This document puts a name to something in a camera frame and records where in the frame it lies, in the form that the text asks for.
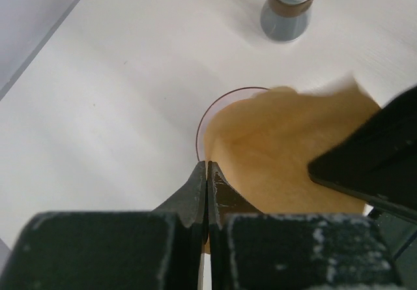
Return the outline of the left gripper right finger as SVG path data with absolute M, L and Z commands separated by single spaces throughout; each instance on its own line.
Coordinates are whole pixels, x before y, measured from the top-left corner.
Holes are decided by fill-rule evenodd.
M 358 214 L 263 214 L 207 167 L 213 289 L 402 289 L 375 222 Z

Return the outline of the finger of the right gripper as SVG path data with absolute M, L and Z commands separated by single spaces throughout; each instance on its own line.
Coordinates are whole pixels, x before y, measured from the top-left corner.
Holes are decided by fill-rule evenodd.
M 416 88 L 308 164 L 312 181 L 416 221 Z

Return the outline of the brown paper coffee filter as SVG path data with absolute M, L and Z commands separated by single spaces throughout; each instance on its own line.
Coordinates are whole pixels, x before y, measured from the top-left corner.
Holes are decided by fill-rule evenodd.
M 312 182 L 308 163 L 378 112 L 354 79 L 327 93 L 275 87 L 217 112 L 203 134 L 205 159 L 266 214 L 362 214 L 365 202 Z

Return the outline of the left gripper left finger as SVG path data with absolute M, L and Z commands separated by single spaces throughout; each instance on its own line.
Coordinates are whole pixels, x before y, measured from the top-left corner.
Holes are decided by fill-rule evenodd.
M 50 211 L 23 227 L 2 289 L 200 289 L 206 165 L 152 211 Z

